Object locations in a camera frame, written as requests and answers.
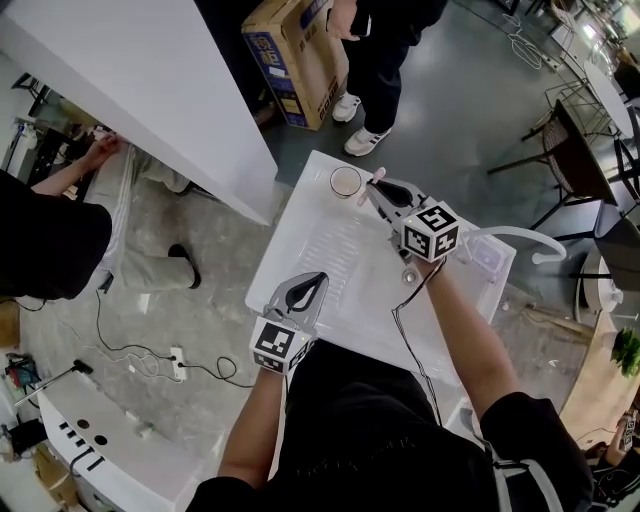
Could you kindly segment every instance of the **white pipe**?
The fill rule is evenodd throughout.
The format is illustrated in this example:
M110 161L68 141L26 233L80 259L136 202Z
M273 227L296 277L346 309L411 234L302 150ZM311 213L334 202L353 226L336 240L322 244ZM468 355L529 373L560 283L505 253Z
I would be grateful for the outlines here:
M557 242L550 236L543 235L542 233L538 233L537 231L531 231L530 229L517 228L515 226L494 226L492 228L470 230L462 234L463 237L467 238L477 238L483 235L520 236L522 238L529 238L530 240L540 242L541 244L547 245L557 251L558 254L540 254L539 252L534 253L533 256L531 256L531 261L533 261L535 265L540 265L540 263L547 263L551 261L562 261L567 257L567 250L561 243Z

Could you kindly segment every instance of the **gray floor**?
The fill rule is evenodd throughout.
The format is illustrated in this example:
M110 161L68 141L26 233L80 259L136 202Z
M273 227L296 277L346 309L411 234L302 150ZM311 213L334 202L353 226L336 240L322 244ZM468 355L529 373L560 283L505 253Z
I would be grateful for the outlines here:
M492 4L468 1L502 23L501 12ZM520 144L519 137L546 110L543 91L560 82L557 75L528 67L514 55L504 32L450 3L440 23L427 30L422 43L411 51L403 78L394 132L362 159L351 160L341 152L344 140L362 123L362 113L349 126L327 120L315 133L283 125L266 131L280 168L278 179L295 185L309 152L318 149L371 171L384 165L390 176L416 183L480 226L528 226L552 206L556 194L550 190L553 180L544 167L523 167L492 178L484 170L540 150L537 141ZM593 206L567 209L543 231L583 231L592 226L594 215ZM151 294L146 308L146 299L139 294L110 291L100 319L104 339L114 347L138 343L159 352L179 345L187 361L213 371L219 356L229 356L239 367L235 380L251 382L256 367L249 360L247 343L255 315L244 305L244 296L273 229L254 225L203 197L178 198L159 184L141 182L135 190L130 239L150 254L164 254L176 241L184 243L194 254L203 284L195 291ZM534 267L533 247L508 241L521 251L511 284L530 295L509 288L505 301L515 300L519 306L500 310L495 325L527 389L536 395L554 395L560 406L583 349L571 340L557 339L546 328L532 330L519 312L522 304L534 300L569 311L575 283L559 274L579 266L579 255L589 242L571 245L571 257L560 267ZM90 348L100 347L96 312L97 299L89 293L74 301L47 304L39 313L22 314L25 350L34 354L45 375L66 369L75 357L86 360L108 395L205 458L212 471L247 391L200 370L190 370L189 380L176 385L142 377L139 361L107 361L107 355ZM108 356L116 359L122 354ZM550 364L556 360L560 361L557 368ZM168 374L170 368L160 370Z
M557 201L556 183L548 168L531 164L488 177L487 169L542 152L539 139L526 143L528 133L548 109L543 91L574 80L543 66L535 70L512 50L505 32L514 32L494 4L486 0L449 2L440 22L423 33L402 68L403 93L392 133L361 158L343 152L345 140L362 126L360 109L348 125L327 119L318 132L278 125L265 139L279 165L278 179L294 186L312 149L352 162L371 172L387 169L387 176L405 179L438 200L445 200L460 215L480 227L531 226ZM523 25L537 19L525 18ZM528 26L526 35L544 41L552 56L559 47L543 38L544 27ZM540 230L551 236L593 228L597 205L564 209ZM520 253L510 282L545 303L571 311L575 281L565 277L578 270L591 242L567 244L569 257L562 264L536 267L532 252L538 250L522 240L508 243ZM627 297L621 312L640 311L640 300Z

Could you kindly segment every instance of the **black shirt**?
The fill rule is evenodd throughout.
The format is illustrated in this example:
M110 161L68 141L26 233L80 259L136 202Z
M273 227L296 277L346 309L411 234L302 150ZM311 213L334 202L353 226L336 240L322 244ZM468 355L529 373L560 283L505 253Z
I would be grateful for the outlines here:
M36 194L0 171L0 296L72 299L111 237L102 206Z
M588 509L589 469L549 400L507 395L485 413L481 429L503 459L536 460L565 511ZM514 511L544 510L529 479L516 488ZM234 478L208 480L188 510L303 503L381 508L389 501L423 510L498 509L487 455L436 424L413 375L320 342L291 383L275 477L259 490Z

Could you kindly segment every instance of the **white cable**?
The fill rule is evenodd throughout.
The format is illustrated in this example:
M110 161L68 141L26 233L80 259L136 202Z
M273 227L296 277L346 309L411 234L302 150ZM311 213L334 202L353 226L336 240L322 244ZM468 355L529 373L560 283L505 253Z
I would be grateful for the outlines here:
M507 34L507 37L511 41L511 49L513 50L513 53L529 64L533 69L540 69L542 67L542 55L535 44L520 35L520 32L522 32L520 18L517 16L509 16L508 14L503 14L502 16L507 20L507 22L511 23L518 29L514 34Z
M182 384L182 382L183 382L183 381L178 381L178 380L172 379L171 377L167 377L166 375L160 375L159 374L160 373L160 362L152 354L146 354L146 355L140 357L137 354L129 352L125 357L120 357L118 359L112 359L110 356L108 356L102 350L100 350L100 348L97 345L84 345L84 348L92 348L94 350L97 350L98 352L100 352L100 354L102 356L106 357L112 363L119 363L121 361L125 361L126 360L137 371L137 373L142 375L145 379L166 379L169 382L173 382L174 384ZM140 361L140 363L144 367L145 371L148 372L148 373L145 373L145 372L141 371L140 369L137 369L135 367L135 365L132 363L132 361L129 359L130 357L134 357L138 361ZM147 366L147 363L145 363L144 360L147 357L150 357L155 361L155 363L156 363L155 372L152 372L151 369Z

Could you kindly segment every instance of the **black sleeve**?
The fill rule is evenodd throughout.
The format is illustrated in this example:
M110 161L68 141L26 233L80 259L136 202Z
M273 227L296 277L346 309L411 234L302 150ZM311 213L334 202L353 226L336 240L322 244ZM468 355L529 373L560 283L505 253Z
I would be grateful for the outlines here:
M591 472L550 400L511 393L487 410L480 428L503 459L533 459L540 464L566 512L588 510L593 497Z
M230 476L220 476L202 482L187 508L187 512L210 512L226 505L243 510L254 505L257 491L247 482Z

